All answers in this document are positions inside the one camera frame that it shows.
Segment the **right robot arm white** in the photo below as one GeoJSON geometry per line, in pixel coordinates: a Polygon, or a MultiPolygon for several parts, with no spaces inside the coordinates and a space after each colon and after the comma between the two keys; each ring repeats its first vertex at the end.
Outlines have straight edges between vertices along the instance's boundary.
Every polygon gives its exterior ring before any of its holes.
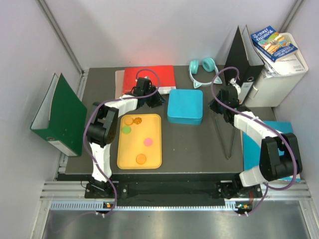
{"type": "Polygon", "coordinates": [[[234,194],[244,197],[252,186],[286,177],[291,177],[291,181],[284,189],[290,188],[303,169],[297,137],[273,129],[248,108],[240,106],[239,93],[240,86],[231,79],[209,104],[215,113],[223,115],[227,123],[247,134],[260,148],[259,164],[234,176],[234,194]]]}

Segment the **grey metal tongs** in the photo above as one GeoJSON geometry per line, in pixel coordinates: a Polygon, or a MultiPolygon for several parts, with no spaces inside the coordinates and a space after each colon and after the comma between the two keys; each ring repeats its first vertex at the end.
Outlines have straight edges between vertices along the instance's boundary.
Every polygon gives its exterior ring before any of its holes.
{"type": "Polygon", "coordinates": [[[218,135],[218,138],[219,138],[219,142],[220,142],[221,147],[222,147],[223,154],[224,154],[224,156],[225,156],[225,158],[227,160],[230,160],[231,157],[232,157],[233,151],[234,151],[234,144],[235,144],[235,137],[236,137],[236,128],[233,128],[233,130],[232,130],[230,149],[229,149],[229,152],[227,152],[226,151],[225,142],[224,142],[224,139],[223,139],[223,136],[222,136],[222,133],[221,133],[221,126],[219,125],[219,120],[218,120],[217,117],[214,118],[214,124],[215,124],[215,127],[216,127],[216,132],[217,132],[217,135],[218,135]]]}

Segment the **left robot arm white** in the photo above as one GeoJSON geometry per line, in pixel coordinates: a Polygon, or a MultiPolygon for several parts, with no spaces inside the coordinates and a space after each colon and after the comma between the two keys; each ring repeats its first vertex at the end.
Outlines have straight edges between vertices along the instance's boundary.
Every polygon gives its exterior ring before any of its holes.
{"type": "Polygon", "coordinates": [[[113,191],[110,181],[110,146],[117,133],[118,118],[143,105],[161,106],[163,97],[148,78],[138,78],[136,86],[118,99],[94,103],[93,111],[85,127],[83,144],[93,161],[90,183],[101,197],[109,197],[113,191]]]}

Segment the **teal tin lid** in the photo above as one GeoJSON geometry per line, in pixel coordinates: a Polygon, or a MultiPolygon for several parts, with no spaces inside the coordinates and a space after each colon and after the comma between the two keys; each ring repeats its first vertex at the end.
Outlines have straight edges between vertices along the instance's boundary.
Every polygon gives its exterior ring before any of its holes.
{"type": "Polygon", "coordinates": [[[203,118],[203,92],[192,89],[173,89],[170,91],[167,117],[203,118]]]}

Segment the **teal cookie tin box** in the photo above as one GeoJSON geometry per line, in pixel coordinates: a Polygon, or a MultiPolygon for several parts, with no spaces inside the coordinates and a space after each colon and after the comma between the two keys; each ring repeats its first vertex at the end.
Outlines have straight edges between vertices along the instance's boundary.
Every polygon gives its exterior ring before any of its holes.
{"type": "Polygon", "coordinates": [[[171,118],[171,117],[168,117],[167,120],[170,123],[189,124],[189,125],[199,125],[202,122],[202,118],[192,119],[192,118],[171,118]]]}

